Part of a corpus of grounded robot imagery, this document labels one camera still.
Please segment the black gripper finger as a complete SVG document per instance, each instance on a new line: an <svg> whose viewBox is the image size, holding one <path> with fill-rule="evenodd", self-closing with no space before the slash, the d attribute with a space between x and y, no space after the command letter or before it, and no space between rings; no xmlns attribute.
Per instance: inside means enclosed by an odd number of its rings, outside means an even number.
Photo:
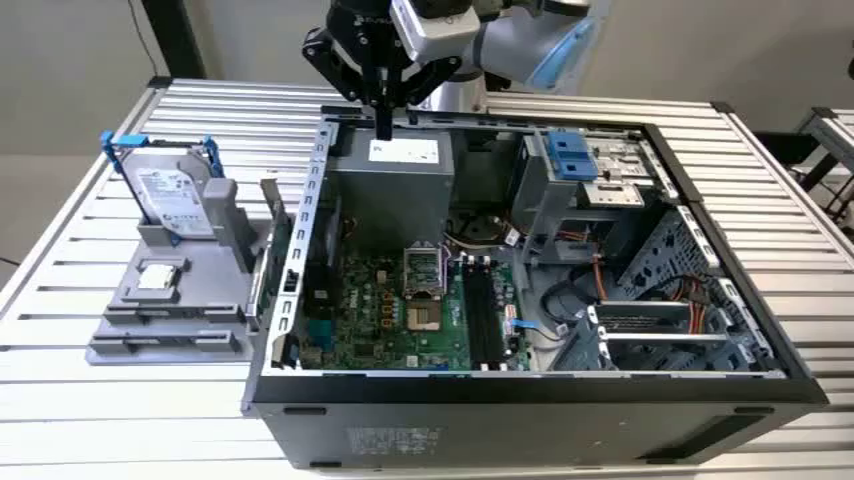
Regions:
<svg viewBox="0 0 854 480"><path fill-rule="evenodd" d="M357 71L336 51L336 39L325 28L313 28L304 42L304 56L324 78L349 101L360 101L374 109L376 137L385 139L385 95L373 45L368 34L356 32L353 58L361 67Z"/></svg>
<svg viewBox="0 0 854 480"><path fill-rule="evenodd" d="M393 60L386 78L384 93L384 139L393 139L394 110L408 105L420 104L452 78L462 66L462 58L452 56L430 61L413 75L404 79L405 60L397 56Z"/></svg>

